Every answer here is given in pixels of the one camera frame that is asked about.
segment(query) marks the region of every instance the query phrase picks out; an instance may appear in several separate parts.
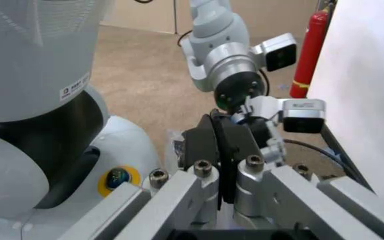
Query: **beige carpet floor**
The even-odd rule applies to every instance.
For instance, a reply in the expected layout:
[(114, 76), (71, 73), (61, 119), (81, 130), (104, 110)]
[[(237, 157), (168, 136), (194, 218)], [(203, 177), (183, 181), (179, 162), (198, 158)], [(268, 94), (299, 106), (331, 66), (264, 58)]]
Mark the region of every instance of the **beige carpet floor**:
[[(212, 93), (194, 87), (178, 36), (110, 26), (100, 27), (92, 84), (103, 94), (111, 114), (141, 126), (164, 159), (167, 130), (184, 131), (215, 108)], [(265, 38), (253, 38), (256, 44)], [(296, 66), (268, 73), (271, 96), (288, 98)], [(285, 138), (325, 148), (319, 134), (281, 132)], [(342, 174), (327, 158), (287, 144), (287, 163), (303, 162), (318, 175)]]

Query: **red fire extinguisher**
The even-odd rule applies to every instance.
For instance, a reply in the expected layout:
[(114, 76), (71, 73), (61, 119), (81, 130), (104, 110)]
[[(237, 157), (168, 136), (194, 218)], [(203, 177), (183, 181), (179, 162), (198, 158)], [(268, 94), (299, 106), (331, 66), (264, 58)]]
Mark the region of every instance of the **red fire extinguisher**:
[(309, 26), (303, 41), (301, 55), (297, 63), (296, 73), (291, 85), (290, 95), (293, 98), (305, 98), (317, 66), (318, 57), (326, 37), (328, 13), (318, 11), (309, 20)]

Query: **cable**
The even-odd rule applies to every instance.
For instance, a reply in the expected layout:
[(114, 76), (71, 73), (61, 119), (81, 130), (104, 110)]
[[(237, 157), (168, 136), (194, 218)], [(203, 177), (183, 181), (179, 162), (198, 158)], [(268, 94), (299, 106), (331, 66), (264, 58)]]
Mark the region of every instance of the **cable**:
[(134, 0), (134, 1), (138, 2), (139, 4), (148, 4), (153, 2), (154, 0)]
[(264, 95), (269, 96), (269, 94), (271, 93), (271, 84), (269, 83), (269, 78), (262, 69), (259, 69), (258, 71), (263, 76), (264, 82), (266, 84), (266, 93)]
[(326, 157), (328, 157), (331, 160), (333, 160), (336, 164), (340, 165), (347, 175), (352, 176), (355, 179), (355, 181), (357, 181), (357, 182), (359, 181), (360, 184), (362, 184), (362, 182), (360, 181), (361, 178), (359, 177), (359, 175), (354, 170), (352, 170), (352, 168), (350, 168), (344, 162), (339, 160), (335, 155), (333, 155), (333, 154), (331, 154), (329, 152), (326, 152), (326, 151), (322, 150), (319, 147), (316, 147), (314, 145), (311, 145), (311, 144), (308, 144), (308, 143), (305, 143), (305, 142), (301, 142), (301, 141), (297, 141), (297, 140), (291, 140), (291, 139), (284, 139), (284, 142), (288, 143), (288, 144), (300, 145), (300, 146), (303, 146), (303, 147), (315, 150), (315, 151), (325, 155)]
[(183, 35), (181, 35), (181, 36), (178, 38), (178, 40), (177, 40), (177, 46), (182, 47), (182, 46), (180, 45), (180, 41), (181, 41), (184, 37), (186, 37), (188, 34), (192, 33), (192, 31), (193, 31), (193, 30), (189, 30), (189, 31), (183, 33)]

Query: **hex socket bolt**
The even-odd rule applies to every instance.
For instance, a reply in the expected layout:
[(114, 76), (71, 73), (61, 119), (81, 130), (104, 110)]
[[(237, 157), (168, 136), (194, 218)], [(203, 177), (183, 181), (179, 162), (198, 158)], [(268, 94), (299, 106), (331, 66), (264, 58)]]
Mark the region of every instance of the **hex socket bolt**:
[(249, 155), (245, 159), (245, 164), (253, 172), (262, 171), (264, 163), (263, 159), (258, 155)]
[(312, 179), (312, 171), (308, 168), (308, 166), (303, 163), (293, 165), (293, 170), (295, 170), (298, 174), (300, 174), (308, 181)]
[(169, 180), (169, 173), (164, 169), (155, 169), (149, 174), (150, 185), (155, 189), (160, 189)]
[(207, 160), (198, 160), (193, 164), (193, 172), (200, 178), (206, 178), (212, 173), (213, 165)]

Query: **wall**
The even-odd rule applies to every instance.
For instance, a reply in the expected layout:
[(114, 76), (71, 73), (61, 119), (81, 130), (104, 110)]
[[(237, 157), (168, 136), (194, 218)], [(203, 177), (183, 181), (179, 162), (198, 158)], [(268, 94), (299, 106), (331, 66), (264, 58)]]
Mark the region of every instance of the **wall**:
[(134, 0), (114, 0), (102, 25), (155, 32), (174, 33), (173, 0), (141, 4)]
[[(318, 0), (231, 0), (232, 9), (247, 24), (251, 37), (274, 37), (286, 32), (302, 38)], [(189, 1), (177, 0), (178, 32), (192, 28)]]
[[(248, 26), (251, 37), (274, 37), (286, 32), (303, 37), (318, 0), (231, 0), (233, 10)], [(192, 28), (188, 0), (176, 0), (179, 34)], [(175, 32), (174, 0), (154, 0), (140, 4), (134, 0), (114, 0), (103, 25)]]

